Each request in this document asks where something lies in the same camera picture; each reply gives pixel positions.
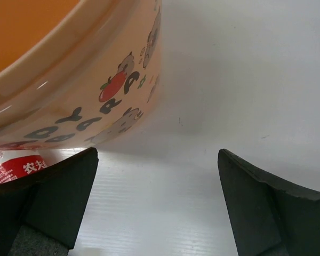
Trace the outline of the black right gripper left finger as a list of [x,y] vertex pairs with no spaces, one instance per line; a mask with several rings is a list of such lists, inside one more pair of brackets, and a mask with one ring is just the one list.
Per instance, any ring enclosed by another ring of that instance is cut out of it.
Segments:
[[0,185],[0,255],[68,255],[98,168],[91,147]]

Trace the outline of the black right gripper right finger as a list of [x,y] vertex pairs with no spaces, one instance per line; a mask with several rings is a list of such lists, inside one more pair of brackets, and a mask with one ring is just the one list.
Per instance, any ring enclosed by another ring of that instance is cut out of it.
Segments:
[[264,171],[232,152],[218,170],[238,255],[320,255],[320,192]]

